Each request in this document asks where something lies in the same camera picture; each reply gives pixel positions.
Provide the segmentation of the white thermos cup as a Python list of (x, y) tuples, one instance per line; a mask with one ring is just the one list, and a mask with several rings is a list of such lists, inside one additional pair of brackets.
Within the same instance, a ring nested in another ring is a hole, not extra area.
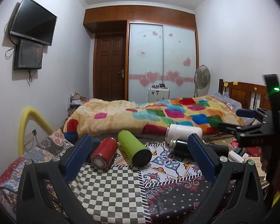
[(170, 143), (171, 140), (188, 140), (188, 136), (196, 133), (200, 138), (203, 136), (203, 131), (199, 127), (194, 126), (187, 126), (187, 125), (178, 125), (178, 124), (171, 124), (167, 127), (166, 134), (165, 134), (165, 141), (166, 143)]

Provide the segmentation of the red thermos cup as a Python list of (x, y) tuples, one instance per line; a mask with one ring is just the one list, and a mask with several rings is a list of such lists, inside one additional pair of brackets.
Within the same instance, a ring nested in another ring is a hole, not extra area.
[(118, 149), (114, 138), (105, 138), (91, 154), (90, 159), (94, 166), (99, 169), (108, 168)]

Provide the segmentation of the dark teal cup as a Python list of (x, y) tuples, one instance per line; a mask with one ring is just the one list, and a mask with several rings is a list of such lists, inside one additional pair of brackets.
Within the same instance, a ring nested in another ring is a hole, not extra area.
[(97, 137), (93, 137), (92, 138), (92, 142), (91, 142), (91, 151), (95, 151), (95, 149), (100, 145), (101, 140)]

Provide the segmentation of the green thermos cup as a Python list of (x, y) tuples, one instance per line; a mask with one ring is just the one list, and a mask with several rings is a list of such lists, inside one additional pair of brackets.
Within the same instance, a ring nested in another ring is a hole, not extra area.
[(134, 166), (144, 167), (152, 159), (152, 152), (130, 131), (120, 131), (117, 138)]

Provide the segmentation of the wooden bed headboard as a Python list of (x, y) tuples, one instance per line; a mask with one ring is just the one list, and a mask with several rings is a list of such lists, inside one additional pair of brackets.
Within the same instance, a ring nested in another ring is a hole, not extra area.
[(243, 109), (263, 108), (271, 110), (271, 103), (267, 95), (267, 88), (263, 85), (226, 82), (219, 80), (218, 92), (227, 93), (229, 97), (241, 103)]

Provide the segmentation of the standing electric fan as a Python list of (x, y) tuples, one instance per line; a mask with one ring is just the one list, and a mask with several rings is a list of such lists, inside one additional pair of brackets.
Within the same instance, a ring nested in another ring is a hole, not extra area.
[(194, 97), (198, 96), (198, 90), (202, 90), (210, 83), (210, 71), (207, 66), (201, 65), (197, 68), (194, 76)]

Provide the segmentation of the patterned table cloth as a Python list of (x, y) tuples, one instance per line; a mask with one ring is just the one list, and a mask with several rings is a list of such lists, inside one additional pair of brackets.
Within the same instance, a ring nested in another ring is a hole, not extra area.
[(69, 186), (98, 223), (183, 223), (199, 207), (212, 183), (198, 165), (173, 156), (162, 141), (143, 139), (148, 166), (132, 166), (118, 148), (108, 169), (84, 164)]

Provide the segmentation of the white bedside cabinet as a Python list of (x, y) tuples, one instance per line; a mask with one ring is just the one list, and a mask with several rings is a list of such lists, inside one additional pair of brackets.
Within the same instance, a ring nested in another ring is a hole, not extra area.
[(163, 83), (152, 85), (148, 89), (149, 103), (168, 100), (169, 96), (170, 96), (170, 89), (167, 88)]

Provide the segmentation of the yellow curved tube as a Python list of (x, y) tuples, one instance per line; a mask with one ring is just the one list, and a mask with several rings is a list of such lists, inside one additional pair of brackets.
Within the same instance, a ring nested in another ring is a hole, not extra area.
[(47, 135), (51, 135), (54, 130), (48, 124), (48, 122), (40, 115), (40, 113), (33, 107), (25, 107), (21, 113), (20, 124), (18, 127), (18, 155), (21, 156), (24, 154), (24, 145), (25, 145), (25, 135), (29, 130), (32, 129), (32, 126), (38, 126), (41, 128)]

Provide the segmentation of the colourful patchwork blanket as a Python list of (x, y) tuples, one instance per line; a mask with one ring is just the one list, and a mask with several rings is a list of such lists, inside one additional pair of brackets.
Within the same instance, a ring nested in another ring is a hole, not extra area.
[(168, 126), (177, 124), (199, 127), (204, 135), (218, 135), (220, 122), (244, 125), (234, 110), (212, 96), (141, 104), (91, 99), (74, 111), (63, 131), (98, 136), (128, 130), (134, 134), (163, 136)]

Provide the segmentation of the white sliding wardrobe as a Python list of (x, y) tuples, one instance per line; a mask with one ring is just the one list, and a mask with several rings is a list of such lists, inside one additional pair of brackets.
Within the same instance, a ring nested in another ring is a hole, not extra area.
[(196, 33), (170, 25), (131, 23), (129, 28), (128, 99), (148, 102), (148, 89), (165, 84), (169, 99), (194, 96)]

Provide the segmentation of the brown wooden door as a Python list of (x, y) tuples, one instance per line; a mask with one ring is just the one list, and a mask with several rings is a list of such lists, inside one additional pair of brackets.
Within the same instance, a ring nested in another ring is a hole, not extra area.
[(98, 34), (94, 52), (94, 98), (106, 101), (125, 98), (125, 35)]

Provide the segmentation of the small black wall monitor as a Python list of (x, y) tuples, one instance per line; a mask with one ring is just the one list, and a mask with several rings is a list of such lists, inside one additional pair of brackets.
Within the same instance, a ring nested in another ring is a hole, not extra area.
[(13, 60), (14, 70), (38, 70), (42, 68), (43, 45), (20, 39)]

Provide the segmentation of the large black wall television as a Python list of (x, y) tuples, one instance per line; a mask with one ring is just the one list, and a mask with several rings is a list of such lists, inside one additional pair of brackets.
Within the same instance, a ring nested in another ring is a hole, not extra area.
[(52, 45), (57, 16), (34, 0), (22, 0), (13, 19), (10, 34), (43, 45)]

